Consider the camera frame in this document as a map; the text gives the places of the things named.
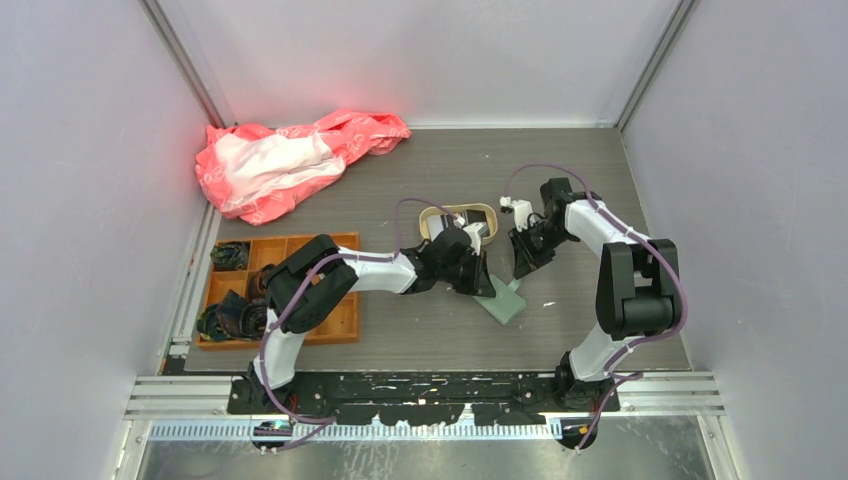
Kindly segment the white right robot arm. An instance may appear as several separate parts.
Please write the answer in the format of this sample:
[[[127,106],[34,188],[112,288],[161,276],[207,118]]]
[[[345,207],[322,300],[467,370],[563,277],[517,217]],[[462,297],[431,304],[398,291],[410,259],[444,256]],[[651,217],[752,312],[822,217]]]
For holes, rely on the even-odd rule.
[[[596,325],[555,369],[552,391],[567,410],[582,409],[611,390],[614,369],[643,339],[677,327],[683,302],[677,288],[677,249],[625,225],[589,189],[573,190],[566,178],[540,188],[544,211],[502,196],[499,207],[513,217],[508,236],[513,274],[522,279],[551,263],[565,242],[580,242],[599,258]]]

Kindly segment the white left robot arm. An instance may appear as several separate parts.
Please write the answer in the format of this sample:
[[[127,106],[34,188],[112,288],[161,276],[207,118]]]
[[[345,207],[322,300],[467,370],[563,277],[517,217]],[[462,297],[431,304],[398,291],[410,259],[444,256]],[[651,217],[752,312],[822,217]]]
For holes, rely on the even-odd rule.
[[[267,278],[267,322],[253,360],[255,403],[269,413],[285,409],[289,384],[308,332],[321,325],[350,293],[418,294],[443,282],[461,295],[494,298],[482,237],[483,222],[449,227],[433,239],[393,253],[361,252],[317,235]]]

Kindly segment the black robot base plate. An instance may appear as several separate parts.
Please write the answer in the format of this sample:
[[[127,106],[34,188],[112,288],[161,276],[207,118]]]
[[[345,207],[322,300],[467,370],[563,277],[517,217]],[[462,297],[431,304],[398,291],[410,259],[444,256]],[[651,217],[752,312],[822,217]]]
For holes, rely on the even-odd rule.
[[[339,425],[452,425],[469,410],[477,426],[536,425],[549,414],[617,411],[612,380],[580,382],[547,372],[298,372],[267,394],[254,373],[233,381],[230,414],[274,414],[284,408]]]

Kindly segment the orange compartment organizer box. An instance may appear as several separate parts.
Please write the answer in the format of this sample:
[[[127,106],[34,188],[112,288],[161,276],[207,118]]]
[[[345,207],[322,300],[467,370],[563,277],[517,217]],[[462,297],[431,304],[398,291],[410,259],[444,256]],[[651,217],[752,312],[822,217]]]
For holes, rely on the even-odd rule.
[[[250,243],[249,264],[247,269],[242,271],[256,271],[267,264],[273,264],[274,267],[276,267],[312,238],[313,236],[293,235],[232,241],[244,241]],[[359,341],[359,337],[360,325],[358,293],[349,293],[340,301],[340,303],[320,325],[306,334],[304,345],[356,343]],[[198,347],[202,350],[226,351],[257,349],[262,338],[258,342],[253,343],[251,346],[238,346],[233,349],[201,348],[196,331],[195,339]]]

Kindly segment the beige oval card tray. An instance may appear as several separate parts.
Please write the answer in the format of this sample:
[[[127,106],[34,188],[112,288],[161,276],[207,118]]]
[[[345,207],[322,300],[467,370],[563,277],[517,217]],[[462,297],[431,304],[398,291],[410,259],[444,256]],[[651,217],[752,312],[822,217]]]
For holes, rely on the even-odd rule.
[[[456,227],[452,217],[445,212],[460,216],[465,225],[484,223],[485,228],[481,233],[481,243],[490,244],[498,232],[498,224],[494,209],[483,203],[469,203],[459,205],[448,205],[443,209],[430,206],[425,208],[419,215],[419,232],[423,239],[434,240],[442,231],[449,227]]]

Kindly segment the green leather card holder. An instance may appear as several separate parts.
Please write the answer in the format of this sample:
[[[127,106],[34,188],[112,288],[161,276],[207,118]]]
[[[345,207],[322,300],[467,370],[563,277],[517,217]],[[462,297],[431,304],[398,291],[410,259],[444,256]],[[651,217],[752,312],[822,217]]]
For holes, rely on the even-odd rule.
[[[526,308],[526,300],[518,293],[521,280],[512,279],[504,282],[494,275],[490,277],[490,280],[495,296],[492,298],[475,296],[474,300],[501,325],[507,325]]]

